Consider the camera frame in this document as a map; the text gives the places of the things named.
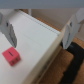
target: black object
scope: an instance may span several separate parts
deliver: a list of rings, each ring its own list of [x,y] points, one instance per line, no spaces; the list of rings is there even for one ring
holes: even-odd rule
[[[67,51],[73,54],[74,59],[59,84],[72,84],[84,59],[84,49],[74,42],[70,44]]]

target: red cube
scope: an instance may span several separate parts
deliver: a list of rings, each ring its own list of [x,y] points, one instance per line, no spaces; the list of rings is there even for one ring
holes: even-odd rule
[[[2,54],[11,66],[16,64],[20,60],[19,53],[13,47],[7,49]]]

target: white tabletop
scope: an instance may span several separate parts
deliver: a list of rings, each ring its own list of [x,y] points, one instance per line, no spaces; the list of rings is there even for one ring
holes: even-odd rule
[[[21,61],[12,67],[8,64],[2,52],[10,48],[11,44],[0,33],[0,84],[22,84],[60,32],[21,11],[13,11],[8,19],[14,27],[17,37],[16,50],[20,53]],[[28,79],[28,84],[34,79],[34,74],[31,74],[31,80]]]

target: pink block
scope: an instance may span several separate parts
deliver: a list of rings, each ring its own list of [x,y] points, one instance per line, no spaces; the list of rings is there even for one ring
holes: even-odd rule
[[[21,59],[19,53],[13,47],[7,49],[2,54],[11,66]]]

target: brown floor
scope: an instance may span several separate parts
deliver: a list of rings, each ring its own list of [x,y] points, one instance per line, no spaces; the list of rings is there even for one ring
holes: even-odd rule
[[[60,31],[60,29],[52,26],[51,24],[45,22],[44,20],[40,18],[37,19]],[[74,38],[73,42],[76,42],[82,48],[84,48],[83,41]],[[64,49],[61,49],[61,51],[54,59],[53,63],[51,64],[51,66],[49,67],[49,69],[47,70],[47,72],[39,82],[39,84],[58,84],[61,78],[63,77],[63,72],[67,70],[67,67],[69,66],[72,59],[73,59],[72,54],[70,54]],[[84,84],[84,62],[82,63],[73,84]]]

